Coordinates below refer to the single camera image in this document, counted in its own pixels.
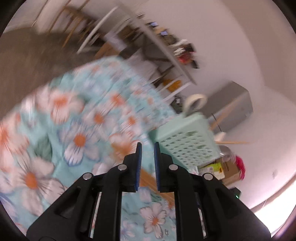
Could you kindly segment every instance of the bright light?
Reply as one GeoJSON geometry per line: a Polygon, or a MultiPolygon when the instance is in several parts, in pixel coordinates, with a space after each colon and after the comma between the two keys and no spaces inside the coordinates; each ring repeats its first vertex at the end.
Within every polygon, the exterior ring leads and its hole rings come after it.
{"type": "Polygon", "coordinates": [[[294,182],[279,197],[257,211],[255,215],[272,233],[285,223],[295,205],[296,184],[294,182]]]}

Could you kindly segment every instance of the brown floor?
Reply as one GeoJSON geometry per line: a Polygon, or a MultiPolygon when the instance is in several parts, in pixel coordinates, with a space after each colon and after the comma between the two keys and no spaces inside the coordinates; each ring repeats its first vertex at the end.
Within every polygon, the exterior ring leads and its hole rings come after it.
{"type": "Polygon", "coordinates": [[[1,36],[0,119],[38,86],[93,60],[93,52],[76,54],[75,38],[62,49],[65,38],[63,34],[37,35],[32,28],[1,36]]]}

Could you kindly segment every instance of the masking tape roll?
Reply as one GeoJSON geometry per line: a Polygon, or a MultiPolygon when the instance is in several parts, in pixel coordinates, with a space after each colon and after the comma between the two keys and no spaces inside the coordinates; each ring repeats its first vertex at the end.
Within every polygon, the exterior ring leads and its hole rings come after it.
{"type": "Polygon", "coordinates": [[[187,97],[183,105],[183,113],[185,113],[186,116],[189,116],[194,112],[197,112],[198,110],[203,108],[206,103],[207,103],[207,97],[205,95],[203,94],[190,95],[189,97],[187,97]]]}

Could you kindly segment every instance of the pink object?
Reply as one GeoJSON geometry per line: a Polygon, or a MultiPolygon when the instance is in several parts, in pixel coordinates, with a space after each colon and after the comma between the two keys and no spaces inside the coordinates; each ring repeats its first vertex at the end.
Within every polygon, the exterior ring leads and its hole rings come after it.
{"type": "Polygon", "coordinates": [[[245,173],[246,173],[246,168],[244,167],[244,162],[239,156],[236,156],[235,164],[237,165],[238,169],[240,170],[239,178],[241,180],[243,180],[245,173]]]}

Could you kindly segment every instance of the bed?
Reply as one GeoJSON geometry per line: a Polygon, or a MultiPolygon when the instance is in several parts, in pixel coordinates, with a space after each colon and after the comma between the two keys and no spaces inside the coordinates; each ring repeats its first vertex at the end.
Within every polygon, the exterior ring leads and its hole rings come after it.
{"type": "MultiPolygon", "coordinates": [[[[82,174],[98,175],[143,145],[154,174],[148,131],[175,116],[122,59],[88,63],[38,88],[0,123],[0,201],[28,227],[82,174]]],[[[174,205],[148,187],[123,193],[121,240],[176,240],[174,205]]]]}

